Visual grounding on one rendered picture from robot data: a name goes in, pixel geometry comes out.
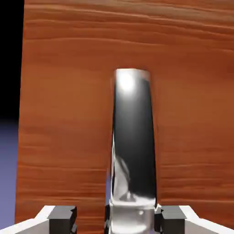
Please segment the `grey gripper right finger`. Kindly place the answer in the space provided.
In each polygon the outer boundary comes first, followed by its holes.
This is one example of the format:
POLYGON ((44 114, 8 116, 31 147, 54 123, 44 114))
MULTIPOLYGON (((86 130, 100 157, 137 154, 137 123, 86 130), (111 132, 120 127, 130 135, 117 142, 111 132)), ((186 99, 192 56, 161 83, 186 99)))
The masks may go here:
POLYGON ((158 234, 234 234, 234 230, 200 218, 188 205, 161 206, 154 210, 158 234))

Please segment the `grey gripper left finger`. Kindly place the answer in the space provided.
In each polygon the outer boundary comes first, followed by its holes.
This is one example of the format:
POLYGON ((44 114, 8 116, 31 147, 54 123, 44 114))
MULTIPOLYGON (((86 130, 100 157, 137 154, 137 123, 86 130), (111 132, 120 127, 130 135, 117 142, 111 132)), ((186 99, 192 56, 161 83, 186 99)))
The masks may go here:
POLYGON ((77 234, 76 206, 44 206, 35 216, 0 230, 0 234, 77 234))

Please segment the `reddish wood cabinet door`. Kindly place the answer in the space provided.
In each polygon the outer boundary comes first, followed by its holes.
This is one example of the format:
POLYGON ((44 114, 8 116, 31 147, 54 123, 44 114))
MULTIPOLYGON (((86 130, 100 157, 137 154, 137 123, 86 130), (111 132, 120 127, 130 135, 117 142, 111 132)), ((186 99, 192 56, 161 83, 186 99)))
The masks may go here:
POLYGON ((234 0, 25 0, 15 221, 104 234, 117 68, 150 72, 159 202, 234 229, 234 0))

